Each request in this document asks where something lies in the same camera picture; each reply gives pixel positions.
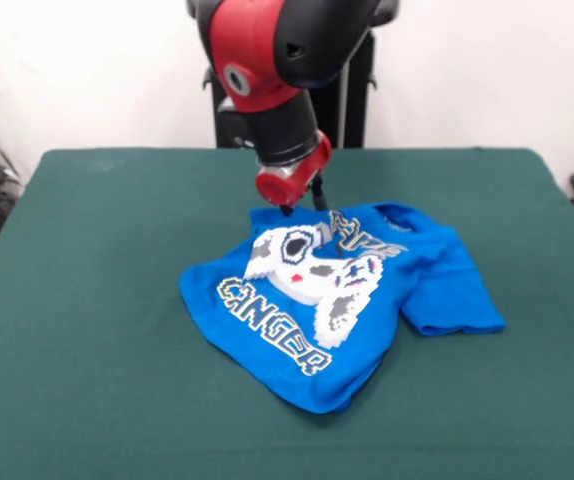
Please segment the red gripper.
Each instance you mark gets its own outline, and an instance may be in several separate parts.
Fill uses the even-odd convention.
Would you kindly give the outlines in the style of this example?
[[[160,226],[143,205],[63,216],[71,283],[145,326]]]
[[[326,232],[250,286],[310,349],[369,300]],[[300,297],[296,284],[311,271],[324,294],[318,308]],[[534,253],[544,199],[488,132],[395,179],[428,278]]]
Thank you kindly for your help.
[[[284,166],[262,166],[256,176],[255,185],[260,195],[274,206],[278,206],[285,217],[294,212],[294,207],[310,191],[316,211],[329,209],[323,191],[322,172],[332,157],[332,145],[328,137],[318,130],[316,146],[295,162]]]

